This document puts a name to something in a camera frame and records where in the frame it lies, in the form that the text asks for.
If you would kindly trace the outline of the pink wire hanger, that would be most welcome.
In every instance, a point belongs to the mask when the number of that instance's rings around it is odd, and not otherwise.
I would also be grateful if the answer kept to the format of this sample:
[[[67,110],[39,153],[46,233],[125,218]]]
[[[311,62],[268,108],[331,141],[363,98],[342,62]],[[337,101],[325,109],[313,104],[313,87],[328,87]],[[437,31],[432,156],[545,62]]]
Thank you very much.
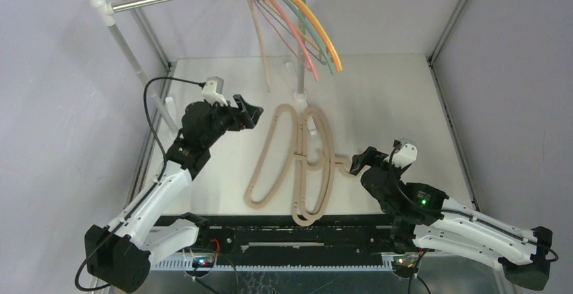
[[[318,37],[318,33],[316,29],[308,22],[307,18],[304,14],[299,11],[299,8],[290,0],[282,0],[282,3],[286,5],[294,15],[297,16],[300,23],[302,24],[303,28],[309,28],[313,39],[310,40],[306,37],[305,33],[297,28],[283,9],[281,5],[276,0],[249,0],[249,9],[251,11],[251,16],[253,17],[253,23],[255,24],[255,30],[257,33],[257,38],[259,41],[259,48],[263,60],[265,74],[268,74],[268,64],[266,58],[266,51],[264,41],[262,39],[262,35],[260,32],[260,25],[255,15],[254,9],[258,8],[258,10],[262,13],[265,11],[268,12],[268,15],[263,15],[263,17],[267,20],[269,24],[272,24],[272,21],[269,19],[269,16],[272,16],[274,21],[281,24],[283,28],[289,32],[289,34],[296,40],[299,50],[294,51],[294,49],[289,45],[283,35],[275,28],[275,32],[281,38],[282,42],[287,46],[287,48],[291,51],[291,53],[298,59],[299,64],[302,65],[302,73],[301,77],[305,78],[305,73],[311,72],[312,76],[314,77],[315,81],[319,81],[318,71],[313,62],[313,58],[317,60],[321,60],[320,55],[316,55],[312,51],[307,48],[307,45],[314,47],[320,53],[325,52],[326,48],[324,43]]]

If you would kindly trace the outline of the orange wire hanger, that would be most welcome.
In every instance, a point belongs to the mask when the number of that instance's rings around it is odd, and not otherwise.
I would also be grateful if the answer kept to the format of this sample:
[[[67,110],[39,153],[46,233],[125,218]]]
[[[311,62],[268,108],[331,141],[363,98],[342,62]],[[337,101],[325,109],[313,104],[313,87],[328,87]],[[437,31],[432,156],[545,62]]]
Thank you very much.
[[[336,72],[343,71],[343,65],[341,63],[340,57],[334,47],[334,44],[330,40],[330,37],[326,33],[325,29],[322,27],[320,21],[314,15],[313,11],[306,5],[302,0],[289,0],[295,7],[304,15],[305,19],[308,19],[312,27],[319,34],[320,40],[325,44],[327,59],[330,59],[333,63],[334,70]]]

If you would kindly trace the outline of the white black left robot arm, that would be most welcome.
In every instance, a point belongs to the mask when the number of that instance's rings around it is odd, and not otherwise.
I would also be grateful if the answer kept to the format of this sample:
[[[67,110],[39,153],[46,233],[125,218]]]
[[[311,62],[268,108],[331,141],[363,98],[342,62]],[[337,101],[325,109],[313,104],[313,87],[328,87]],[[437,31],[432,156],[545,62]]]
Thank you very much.
[[[211,157],[210,147],[226,132],[256,127],[264,110],[241,95],[236,105],[206,100],[187,105],[182,127],[169,149],[161,151],[158,174],[124,210],[105,226],[93,225],[84,236],[86,257],[79,271],[105,285],[135,292],[151,268],[173,253],[191,247],[207,249],[211,233],[206,220],[192,213],[179,216],[160,231],[152,229],[173,200],[198,176]]]

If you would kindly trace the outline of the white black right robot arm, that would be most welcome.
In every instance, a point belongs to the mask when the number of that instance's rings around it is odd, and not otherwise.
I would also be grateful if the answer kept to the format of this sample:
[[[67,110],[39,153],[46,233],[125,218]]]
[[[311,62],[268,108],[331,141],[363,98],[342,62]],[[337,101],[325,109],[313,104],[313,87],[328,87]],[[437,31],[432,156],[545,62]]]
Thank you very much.
[[[397,253],[442,251],[501,271],[506,280],[532,291],[548,283],[553,233],[543,226],[519,228],[466,206],[446,192],[420,182],[403,182],[418,148],[395,141],[390,153],[368,147],[351,160],[350,174],[393,218],[390,240]]]

